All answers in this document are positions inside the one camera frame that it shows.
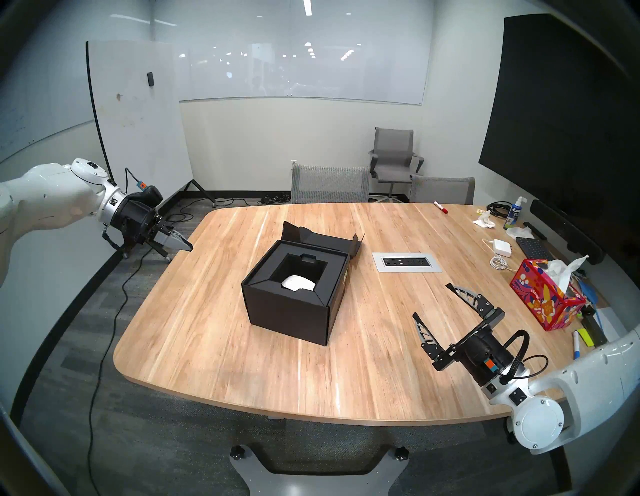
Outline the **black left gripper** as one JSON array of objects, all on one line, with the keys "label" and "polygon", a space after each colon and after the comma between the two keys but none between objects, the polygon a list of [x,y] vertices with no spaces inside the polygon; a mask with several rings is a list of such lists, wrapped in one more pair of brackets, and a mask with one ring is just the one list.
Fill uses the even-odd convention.
[{"label": "black left gripper", "polygon": [[[133,248],[147,242],[154,225],[161,218],[156,208],[162,201],[162,194],[128,194],[123,197],[111,218],[111,226],[123,237],[122,248]],[[193,250],[193,245],[181,233],[168,227],[157,229],[157,236],[150,239],[150,246],[164,259],[171,259],[167,250]]]}]

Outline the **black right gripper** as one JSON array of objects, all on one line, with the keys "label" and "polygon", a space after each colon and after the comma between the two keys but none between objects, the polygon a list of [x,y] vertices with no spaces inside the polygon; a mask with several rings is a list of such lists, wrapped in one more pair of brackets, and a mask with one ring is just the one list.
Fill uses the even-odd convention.
[{"label": "black right gripper", "polygon": [[445,287],[455,293],[483,320],[458,343],[444,349],[433,337],[418,313],[413,313],[421,348],[432,360],[436,371],[443,371],[453,362],[459,362],[477,385],[483,387],[502,373],[515,359],[507,347],[493,335],[492,326],[499,323],[505,313],[501,309],[496,309],[484,296],[473,290],[452,283],[448,283]]}]

